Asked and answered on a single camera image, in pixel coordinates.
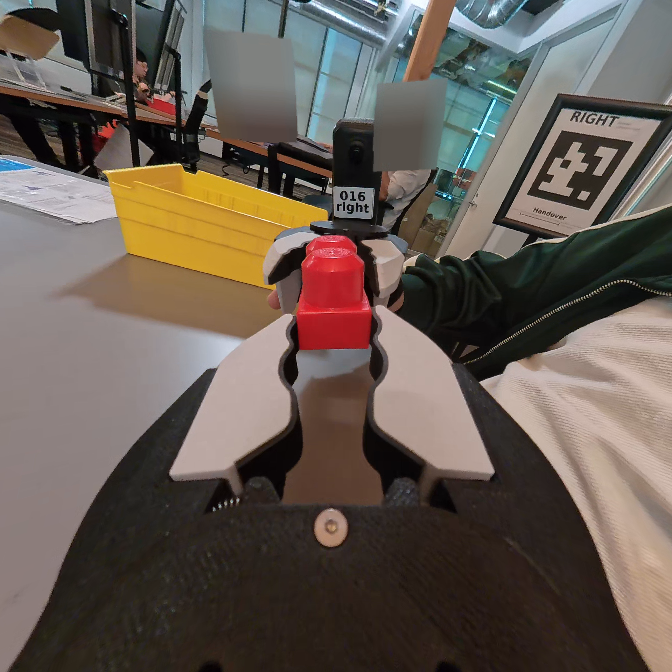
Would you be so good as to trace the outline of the red toy building block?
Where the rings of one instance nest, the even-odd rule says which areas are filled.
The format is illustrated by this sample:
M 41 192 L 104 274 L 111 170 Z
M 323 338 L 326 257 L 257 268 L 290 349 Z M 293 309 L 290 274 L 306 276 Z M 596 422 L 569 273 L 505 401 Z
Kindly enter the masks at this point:
M 307 245 L 296 310 L 303 351 L 367 349 L 372 309 L 364 290 L 364 261 L 352 240 L 319 236 Z

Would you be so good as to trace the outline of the person's dark green jacket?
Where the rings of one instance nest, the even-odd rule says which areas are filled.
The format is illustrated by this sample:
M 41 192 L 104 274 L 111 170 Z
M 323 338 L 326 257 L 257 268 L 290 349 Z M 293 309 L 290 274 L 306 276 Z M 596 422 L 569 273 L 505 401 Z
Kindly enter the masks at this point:
M 588 343 L 591 349 L 605 341 L 610 348 L 621 332 L 641 335 L 651 328 L 655 314 L 664 312 L 671 312 L 670 273 L 605 280 L 543 308 L 456 362 L 483 381 L 512 363 L 548 351 L 559 355 L 564 345 L 583 348 Z

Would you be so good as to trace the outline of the person's right forearm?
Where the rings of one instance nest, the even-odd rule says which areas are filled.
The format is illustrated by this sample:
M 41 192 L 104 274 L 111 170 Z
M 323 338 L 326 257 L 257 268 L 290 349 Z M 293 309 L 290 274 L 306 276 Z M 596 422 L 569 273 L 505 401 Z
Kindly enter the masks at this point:
M 433 338 L 474 334 L 486 345 L 624 280 L 671 290 L 670 205 L 532 243 L 510 257 L 483 250 L 466 259 L 418 255 L 401 277 L 397 314 Z

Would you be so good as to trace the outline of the blue and white paper sheet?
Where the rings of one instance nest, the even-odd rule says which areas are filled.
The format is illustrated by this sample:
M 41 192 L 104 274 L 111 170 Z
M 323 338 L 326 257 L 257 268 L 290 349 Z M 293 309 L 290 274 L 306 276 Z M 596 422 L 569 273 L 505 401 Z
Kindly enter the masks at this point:
M 116 217 L 108 184 L 22 159 L 1 158 L 1 201 L 70 224 L 93 224 Z

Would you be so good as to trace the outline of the person's white shirt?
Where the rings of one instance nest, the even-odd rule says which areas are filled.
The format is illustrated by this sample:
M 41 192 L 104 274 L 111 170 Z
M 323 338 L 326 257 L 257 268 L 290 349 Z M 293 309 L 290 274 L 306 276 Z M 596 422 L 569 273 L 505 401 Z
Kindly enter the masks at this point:
M 641 335 L 560 348 L 482 386 L 581 512 L 644 662 L 671 670 L 671 312 Z

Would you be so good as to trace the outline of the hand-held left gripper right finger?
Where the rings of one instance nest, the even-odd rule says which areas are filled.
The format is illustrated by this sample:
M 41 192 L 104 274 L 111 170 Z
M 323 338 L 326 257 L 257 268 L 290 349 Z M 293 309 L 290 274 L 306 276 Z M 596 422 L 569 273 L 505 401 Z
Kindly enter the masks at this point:
M 430 497 L 443 479 L 495 474 L 450 358 L 388 308 L 372 315 L 363 449 L 383 492 L 406 478 Z

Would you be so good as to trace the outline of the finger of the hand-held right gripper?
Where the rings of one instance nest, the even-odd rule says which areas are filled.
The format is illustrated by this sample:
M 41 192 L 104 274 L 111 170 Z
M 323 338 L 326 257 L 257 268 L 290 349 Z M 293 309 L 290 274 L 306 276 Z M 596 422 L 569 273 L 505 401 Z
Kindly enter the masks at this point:
M 364 261 L 364 287 L 371 305 L 394 304 L 402 294 L 404 241 L 398 237 L 361 240 L 358 254 Z
M 309 227 L 288 229 L 281 232 L 271 244 L 263 264 L 264 282 L 274 286 L 295 271 L 300 271 L 306 257 L 307 245 L 315 239 Z

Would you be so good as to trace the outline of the black computer monitor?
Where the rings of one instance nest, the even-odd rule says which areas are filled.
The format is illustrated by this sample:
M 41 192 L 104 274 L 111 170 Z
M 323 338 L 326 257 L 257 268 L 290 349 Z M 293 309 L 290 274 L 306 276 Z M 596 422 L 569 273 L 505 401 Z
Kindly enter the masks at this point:
M 121 29 L 128 38 L 129 58 L 134 54 L 135 10 L 133 1 L 84 1 L 89 72 L 121 81 L 124 59 Z

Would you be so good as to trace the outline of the wooden pillar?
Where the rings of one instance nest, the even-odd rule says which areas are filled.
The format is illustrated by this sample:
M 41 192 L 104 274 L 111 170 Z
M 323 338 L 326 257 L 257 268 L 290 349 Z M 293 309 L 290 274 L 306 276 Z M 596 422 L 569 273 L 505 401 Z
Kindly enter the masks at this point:
M 430 78 L 456 1 L 429 1 L 408 60 L 403 82 Z

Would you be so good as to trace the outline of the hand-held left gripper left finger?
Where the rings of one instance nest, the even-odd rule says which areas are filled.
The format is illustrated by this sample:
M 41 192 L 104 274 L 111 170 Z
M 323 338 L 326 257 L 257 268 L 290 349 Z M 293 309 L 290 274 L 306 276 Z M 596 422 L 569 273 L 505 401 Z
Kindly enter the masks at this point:
M 224 480 L 241 495 L 264 477 L 284 495 L 303 447 L 297 352 L 296 318 L 281 315 L 223 359 L 169 471 L 173 481 Z

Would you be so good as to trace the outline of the yellow plastic bin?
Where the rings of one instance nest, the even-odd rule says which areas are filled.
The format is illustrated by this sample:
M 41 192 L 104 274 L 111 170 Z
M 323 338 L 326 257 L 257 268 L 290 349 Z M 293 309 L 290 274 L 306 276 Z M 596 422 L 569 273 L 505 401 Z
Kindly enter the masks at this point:
M 128 254 L 268 289 L 274 239 L 327 219 L 315 206 L 164 164 L 106 171 Z

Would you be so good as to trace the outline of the framed marker poster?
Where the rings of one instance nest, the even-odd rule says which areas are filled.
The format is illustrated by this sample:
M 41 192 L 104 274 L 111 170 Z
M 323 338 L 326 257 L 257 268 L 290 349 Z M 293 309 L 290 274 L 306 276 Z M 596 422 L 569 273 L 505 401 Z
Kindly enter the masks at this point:
M 534 239 L 605 223 L 671 133 L 671 106 L 559 94 L 493 224 Z

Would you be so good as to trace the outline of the background wooden desk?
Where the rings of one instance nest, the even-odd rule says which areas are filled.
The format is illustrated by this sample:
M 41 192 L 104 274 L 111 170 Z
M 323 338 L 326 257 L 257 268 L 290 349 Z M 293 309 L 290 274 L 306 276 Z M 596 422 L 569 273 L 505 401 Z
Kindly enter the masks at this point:
M 205 126 L 206 136 L 223 142 L 229 147 L 235 147 L 238 153 L 247 153 L 248 155 L 253 155 L 255 158 L 251 159 L 251 166 L 259 166 L 258 178 L 257 178 L 257 187 L 261 188 L 264 181 L 264 172 L 267 169 L 267 149 L 270 145 L 264 144 L 262 142 L 249 142 L 244 140 L 235 140 L 235 139 L 225 139 L 218 129 L 213 126 Z M 304 172 L 318 175 L 321 178 L 330 180 L 332 178 L 332 160 L 324 160 L 318 156 L 313 155 L 303 155 L 296 158 L 295 156 L 286 156 L 278 154 L 278 160 L 280 164 L 286 166 L 293 166 L 296 169 L 300 169 Z
M 186 121 L 177 121 L 174 114 L 160 112 L 147 105 L 135 104 L 135 122 L 128 122 L 127 105 L 113 104 L 105 98 L 96 96 L 81 96 L 76 93 L 54 92 L 49 90 L 36 89 L 34 87 L 25 87 L 14 85 L 8 82 L 1 82 L 1 94 L 14 98 L 27 99 L 31 103 L 41 103 L 58 108 L 68 108 L 70 110 L 83 110 L 88 113 L 103 115 L 110 120 L 118 120 L 124 123 L 128 128 L 137 130 L 139 123 L 151 124 L 154 126 L 166 127 L 170 132 L 175 132 L 177 125 L 183 128 Z

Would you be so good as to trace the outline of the grey desk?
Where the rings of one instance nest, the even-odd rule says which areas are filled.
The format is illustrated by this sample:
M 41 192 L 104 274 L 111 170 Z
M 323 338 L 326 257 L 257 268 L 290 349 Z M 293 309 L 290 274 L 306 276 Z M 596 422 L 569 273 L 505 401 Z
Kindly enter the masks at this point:
M 283 496 L 169 471 L 267 290 L 125 251 L 119 220 L 2 212 L 3 671 L 473 668 L 469 521 L 389 505 L 372 349 L 298 349 Z

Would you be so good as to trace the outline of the black bag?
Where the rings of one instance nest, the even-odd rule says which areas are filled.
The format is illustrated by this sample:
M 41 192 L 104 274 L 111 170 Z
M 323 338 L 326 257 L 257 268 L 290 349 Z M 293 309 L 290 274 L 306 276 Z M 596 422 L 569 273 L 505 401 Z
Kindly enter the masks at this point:
M 330 146 L 324 146 L 304 137 L 299 137 L 294 142 L 279 142 L 278 153 L 286 156 L 295 156 L 296 158 L 303 155 L 313 155 L 325 161 L 332 160 L 333 156 Z

